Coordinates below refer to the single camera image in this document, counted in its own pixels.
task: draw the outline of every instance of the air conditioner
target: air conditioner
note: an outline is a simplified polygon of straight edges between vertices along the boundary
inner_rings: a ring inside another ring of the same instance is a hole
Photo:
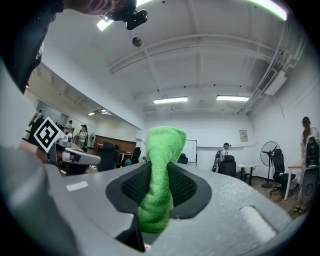
[[[268,88],[264,91],[265,94],[275,95],[281,86],[287,81],[286,73],[282,70],[279,71],[278,75],[273,79]]]
[[[258,86],[258,90],[268,95],[275,95],[287,80],[285,75],[286,73],[282,70],[278,72],[274,68],[271,68],[262,83]]]
[[[261,82],[261,84],[258,86],[258,90],[261,92],[264,92],[270,83],[273,81],[273,79],[276,77],[278,74],[277,70],[274,68],[270,68],[269,72],[266,74],[265,78]]]

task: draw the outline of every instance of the whiteboard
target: whiteboard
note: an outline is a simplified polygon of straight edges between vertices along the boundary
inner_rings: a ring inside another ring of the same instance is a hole
[[[197,161],[197,141],[187,139],[182,153],[188,158],[188,162],[195,163]]]

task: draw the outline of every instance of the hair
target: hair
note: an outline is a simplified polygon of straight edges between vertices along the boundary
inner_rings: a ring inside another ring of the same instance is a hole
[[[304,127],[304,130],[303,130],[303,133],[302,133],[302,135],[303,135],[303,140],[302,140],[302,142],[303,142],[303,144],[306,144],[307,138],[308,138],[308,136],[311,134],[310,121],[304,123],[304,124],[303,124],[303,127]]]

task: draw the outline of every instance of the white table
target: white table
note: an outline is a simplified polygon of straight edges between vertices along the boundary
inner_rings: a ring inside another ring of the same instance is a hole
[[[251,179],[252,179],[252,173],[253,173],[253,169],[255,167],[258,167],[259,164],[257,163],[251,163],[251,164],[245,164],[245,163],[239,163],[236,165],[236,167],[241,168],[241,176],[240,176],[240,180],[243,179],[243,175],[245,173],[246,168],[250,168],[250,178],[249,178],[249,186],[251,185]]]
[[[284,200],[285,201],[288,199],[288,195],[289,195],[292,169],[302,169],[302,159],[300,159],[295,164],[288,166],[288,169],[289,169],[289,172],[288,172],[288,183],[286,184],[286,190],[285,190],[285,195],[284,195]]]

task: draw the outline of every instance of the security camera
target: security camera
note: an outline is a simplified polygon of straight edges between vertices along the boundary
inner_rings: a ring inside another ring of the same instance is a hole
[[[113,0],[114,8],[104,16],[112,21],[123,21],[127,30],[133,30],[148,20],[146,10],[136,12],[137,0]]]

